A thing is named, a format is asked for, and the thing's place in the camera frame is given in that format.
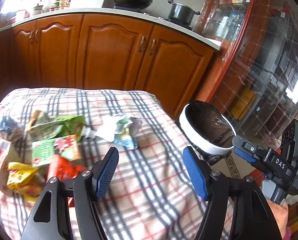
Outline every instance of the snack wrapper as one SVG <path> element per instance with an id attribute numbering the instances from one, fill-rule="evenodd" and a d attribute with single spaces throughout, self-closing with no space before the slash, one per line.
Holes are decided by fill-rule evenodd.
<path id="1" fill-rule="evenodd" d="M 4 193 L 10 193 L 7 187 L 9 162 L 20 162 L 20 158 L 11 142 L 0 139 L 0 190 Z"/>
<path id="2" fill-rule="evenodd" d="M 23 163 L 10 162 L 8 171 L 8 188 L 23 195 L 27 202 L 36 202 L 43 189 L 42 181 L 35 176 L 38 168 Z"/>
<path id="3" fill-rule="evenodd" d="M 30 118 L 27 132 L 33 141 L 73 134 L 79 141 L 84 125 L 85 118 L 83 115 L 49 117 L 47 113 L 36 110 Z"/>
<path id="4" fill-rule="evenodd" d="M 87 168 L 80 165 L 72 165 L 69 160 L 60 155 L 51 156 L 47 180 L 58 177 L 60 180 L 73 179 Z M 68 198 L 69 207 L 74 207 L 73 198 Z"/>
<path id="5" fill-rule="evenodd" d="M 139 118 L 126 114 L 115 114 L 104 121 L 95 132 L 95 136 L 122 145 L 128 150 L 135 150 L 138 147 L 135 137 L 140 126 L 141 120 Z"/>
<path id="6" fill-rule="evenodd" d="M 20 128 L 11 117 L 3 116 L 0 122 L 0 139 L 16 142 L 23 136 L 23 129 Z"/>
<path id="7" fill-rule="evenodd" d="M 32 143 L 32 166 L 42 167 L 42 173 L 47 173 L 47 166 L 53 155 L 60 155 L 74 164 L 81 164 L 81 155 L 75 135 L 52 138 Z"/>

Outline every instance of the bottle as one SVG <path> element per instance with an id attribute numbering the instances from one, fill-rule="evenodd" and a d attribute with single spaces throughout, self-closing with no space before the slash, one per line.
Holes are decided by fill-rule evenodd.
<path id="1" fill-rule="evenodd" d="M 60 7 L 63 7 L 66 4 L 66 0 L 60 0 Z"/>
<path id="2" fill-rule="evenodd" d="M 70 6 L 70 3 L 71 3 L 71 0 L 67 0 L 66 1 L 66 5 L 69 5 Z"/>
<path id="3" fill-rule="evenodd" d="M 53 6 L 56 8 L 60 7 L 60 0 L 56 0 Z"/>

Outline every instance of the bed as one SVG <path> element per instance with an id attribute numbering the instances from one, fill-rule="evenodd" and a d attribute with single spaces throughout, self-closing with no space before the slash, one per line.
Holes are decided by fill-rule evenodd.
<path id="1" fill-rule="evenodd" d="M 28 124 L 35 110 L 53 115 L 83 114 L 95 130 L 112 114 L 126 113 L 142 120 L 137 150 L 108 143 L 101 138 L 79 142 L 84 165 L 91 168 L 110 146 L 119 150 L 119 163 L 109 190 L 97 211 L 108 239 L 193 239 L 206 203 L 192 187 L 182 161 L 189 142 L 158 100 L 144 91 L 79 90 L 59 88 L 17 89 L 0 103 L 0 120 L 7 115 Z M 24 163 L 31 162 L 28 136 L 15 143 Z M 12 240 L 20 240 L 33 205 L 21 195 L 0 191 L 0 224 Z M 80 239 L 75 209 L 70 208 L 75 239 Z M 228 202 L 222 239 L 228 239 L 233 205 Z"/>

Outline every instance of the screw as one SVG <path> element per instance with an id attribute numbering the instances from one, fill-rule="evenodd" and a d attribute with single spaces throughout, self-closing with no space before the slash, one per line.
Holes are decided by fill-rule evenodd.
<path id="1" fill-rule="evenodd" d="M 253 182 L 254 181 L 254 178 L 252 176 L 246 176 L 245 179 L 248 181 L 248 182 Z"/>
<path id="2" fill-rule="evenodd" d="M 50 183 L 55 183 L 57 180 L 58 180 L 57 177 L 52 177 L 52 178 L 49 179 L 49 182 Z"/>
<path id="3" fill-rule="evenodd" d="M 83 171 L 81 174 L 83 177 L 88 177 L 91 174 L 91 171 Z"/>
<path id="4" fill-rule="evenodd" d="M 220 175 L 220 171 L 218 171 L 218 170 L 212 170 L 211 171 L 211 174 L 214 175 L 214 176 L 219 176 Z"/>

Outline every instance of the kitchen countertop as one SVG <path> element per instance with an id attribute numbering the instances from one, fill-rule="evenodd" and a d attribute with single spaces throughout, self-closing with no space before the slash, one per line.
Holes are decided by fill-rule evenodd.
<path id="1" fill-rule="evenodd" d="M 67 10 L 58 10 L 58 11 L 52 11 L 52 12 L 45 12 L 42 14 L 38 14 L 38 15 L 34 15 L 32 17 L 20 20 L 12 25 L 8 25 L 6 27 L 3 27 L 0 29 L 0 32 L 12 27 L 15 27 L 17 25 L 23 24 L 25 22 L 29 22 L 32 20 L 36 20 L 39 18 L 43 18 L 43 17 L 48 17 L 48 16 L 54 16 L 54 15 L 60 15 L 60 14 L 72 14 L 72 13 L 108 13 L 108 14 L 116 14 L 116 15 L 124 15 L 124 16 L 128 16 L 128 17 L 133 17 L 133 18 L 139 18 L 142 20 L 146 20 L 146 21 L 150 21 L 150 22 L 154 22 L 160 25 L 164 25 L 167 27 L 170 27 L 174 30 L 177 30 L 179 32 L 188 34 L 189 36 L 204 42 L 205 44 L 209 45 L 210 47 L 216 49 L 216 50 L 220 50 L 220 45 L 221 42 L 220 41 L 214 41 L 208 38 L 205 38 L 193 31 L 187 30 L 184 27 L 181 27 L 179 25 L 176 25 L 174 23 L 168 22 L 166 20 L 163 19 L 159 19 L 150 15 L 145 15 L 145 14 L 141 14 L 141 13 L 137 13 L 137 12 L 131 12 L 131 11 L 125 11 L 125 10 L 118 10 L 118 9 L 109 9 L 109 8 L 72 8 L 72 9 L 67 9 Z"/>

